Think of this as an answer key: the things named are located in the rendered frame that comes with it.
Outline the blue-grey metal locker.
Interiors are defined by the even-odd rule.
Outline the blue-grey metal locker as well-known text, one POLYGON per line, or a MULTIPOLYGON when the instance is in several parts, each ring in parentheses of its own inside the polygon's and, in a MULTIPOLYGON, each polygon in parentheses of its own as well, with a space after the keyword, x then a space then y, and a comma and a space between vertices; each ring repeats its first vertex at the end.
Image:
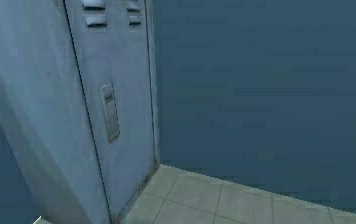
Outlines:
POLYGON ((0 124, 44 220, 122 224, 159 164, 152 0, 0 0, 0 124))

